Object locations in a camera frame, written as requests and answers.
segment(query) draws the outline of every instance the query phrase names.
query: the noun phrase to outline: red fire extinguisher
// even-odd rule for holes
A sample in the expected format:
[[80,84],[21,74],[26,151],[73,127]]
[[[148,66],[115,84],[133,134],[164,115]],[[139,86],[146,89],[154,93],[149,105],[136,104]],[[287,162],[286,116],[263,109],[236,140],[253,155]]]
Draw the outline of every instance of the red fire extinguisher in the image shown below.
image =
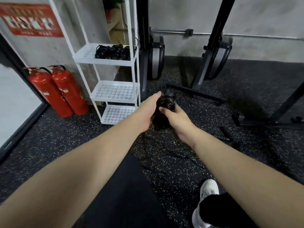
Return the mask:
[[29,81],[36,87],[42,96],[44,96],[56,113],[62,118],[71,116],[73,111],[52,80],[52,75],[48,69],[43,67],[30,67],[26,69],[28,69],[30,73]]
[[89,106],[81,96],[81,90],[72,73],[63,65],[50,66],[52,78],[59,90],[74,110],[75,114],[83,115],[89,111]]

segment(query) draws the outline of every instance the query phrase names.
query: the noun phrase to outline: sign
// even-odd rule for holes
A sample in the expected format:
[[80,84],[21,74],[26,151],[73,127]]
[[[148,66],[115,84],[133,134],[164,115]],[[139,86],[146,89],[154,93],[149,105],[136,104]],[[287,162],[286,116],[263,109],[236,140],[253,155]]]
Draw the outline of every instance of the sign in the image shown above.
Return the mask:
[[0,3],[0,16],[15,35],[63,37],[47,4]]

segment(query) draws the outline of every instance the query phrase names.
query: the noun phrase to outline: white sneaker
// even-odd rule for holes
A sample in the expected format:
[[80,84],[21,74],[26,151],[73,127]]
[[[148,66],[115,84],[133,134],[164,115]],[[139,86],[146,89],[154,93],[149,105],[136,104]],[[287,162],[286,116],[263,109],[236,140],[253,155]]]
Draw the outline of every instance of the white sneaker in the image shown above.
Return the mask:
[[[211,194],[219,194],[218,191],[218,186],[215,180],[213,179],[207,179],[200,190],[200,201],[201,202],[205,197],[211,195]],[[197,206],[197,208],[194,210],[193,214],[192,214],[192,224],[194,226],[194,228],[208,228],[209,226],[211,226],[210,224],[204,222],[201,219],[200,213],[199,213],[199,205]]]

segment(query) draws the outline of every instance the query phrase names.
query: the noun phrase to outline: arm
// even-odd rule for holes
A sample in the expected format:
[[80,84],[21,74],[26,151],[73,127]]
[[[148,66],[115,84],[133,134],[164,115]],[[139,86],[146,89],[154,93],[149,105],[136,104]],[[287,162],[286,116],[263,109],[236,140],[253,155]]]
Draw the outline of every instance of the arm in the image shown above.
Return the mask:
[[158,92],[103,134],[59,157],[0,206],[0,227],[71,227],[147,130]]
[[160,110],[259,227],[304,226],[303,185],[197,128],[179,106]]

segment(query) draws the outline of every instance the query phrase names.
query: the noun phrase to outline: shelf tier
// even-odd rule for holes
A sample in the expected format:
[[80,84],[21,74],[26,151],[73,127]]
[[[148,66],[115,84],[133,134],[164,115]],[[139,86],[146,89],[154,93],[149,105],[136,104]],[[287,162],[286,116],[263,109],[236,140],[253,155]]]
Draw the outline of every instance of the shelf tier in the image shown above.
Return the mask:
[[101,118],[102,124],[116,125],[135,111],[134,106],[107,105]]
[[88,43],[73,56],[75,62],[85,63],[85,64],[113,65],[113,66],[133,66],[135,58],[138,55],[138,49],[137,49],[134,54],[134,57],[131,58],[131,61],[94,58],[96,53],[96,48],[98,45],[112,46],[112,44]]
[[125,81],[99,81],[90,95],[93,101],[109,101],[119,103],[137,103],[139,83],[135,83],[135,99],[133,83]]

